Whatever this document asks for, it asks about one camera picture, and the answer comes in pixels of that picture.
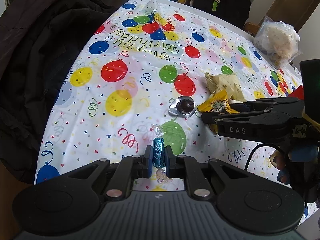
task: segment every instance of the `food in plastic bag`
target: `food in plastic bag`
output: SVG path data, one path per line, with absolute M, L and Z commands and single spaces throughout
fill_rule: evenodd
M 300 36 L 291 25 L 273 22 L 265 16 L 253 44 L 267 56 L 266 60 L 271 65 L 280 69 L 301 54 L 299 41 Z

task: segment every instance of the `black cable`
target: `black cable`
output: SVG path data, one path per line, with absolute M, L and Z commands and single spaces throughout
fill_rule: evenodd
M 259 145 L 257 145 L 255 148 L 253 148 L 253 150 L 250 152 L 250 155 L 247 159 L 247 163 L 245 164 L 245 167 L 244 167 L 244 170 L 246 171 L 248 169 L 248 166 L 249 166 L 249 163 L 250 163 L 250 160 L 254 154 L 254 152 L 258 149 L 258 148 L 261 148 L 261 147 L 271 147 L 273 149 L 276 149 L 278 152 L 280 152 L 281 154 L 283 154 L 283 156 L 285 155 L 284 154 L 284 151 L 281 150 L 278 146 L 274 145 L 273 143 L 261 143 Z

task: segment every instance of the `metal screw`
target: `metal screw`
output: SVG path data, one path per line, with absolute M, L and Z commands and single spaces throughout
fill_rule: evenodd
M 122 191 L 119 189 L 109 189 L 107 191 L 107 196 L 109 197 L 120 197 L 122 195 Z
M 194 193 L 198 197 L 207 197 L 210 195 L 210 191 L 205 188 L 196 189 Z

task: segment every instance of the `black coat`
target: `black coat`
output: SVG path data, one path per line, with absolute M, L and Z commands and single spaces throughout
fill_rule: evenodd
M 62 82 L 116 10 L 101 0 L 15 0 L 0 17 L 0 159 L 18 180 L 34 182 Z

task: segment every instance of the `birthday tablecloth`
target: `birthday tablecloth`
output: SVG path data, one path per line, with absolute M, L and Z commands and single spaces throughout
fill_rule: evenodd
M 63 82 L 43 136 L 35 183 L 102 157 L 117 163 L 143 155 L 155 138 L 153 123 L 162 125 L 165 145 L 175 155 L 203 163 L 218 158 L 244 168 L 257 142 L 215 136 L 198 112 L 170 116 L 171 102 L 190 96 L 196 105 L 203 103 L 210 95 L 205 72 L 236 73 L 247 100 L 287 96 L 302 82 L 286 68 L 271 68 L 250 41 L 207 18 L 174 2 L 130 0 L 106 20 Z M 258 149 L 248 171 L 275 181 L 272 152 Z M 156 171 L 151 179 L 135 180 L 133 189 L 184 189 L 181 179 L 164 176 L 158 183 Z M 305 216 L 315 210 L 308 205 Z

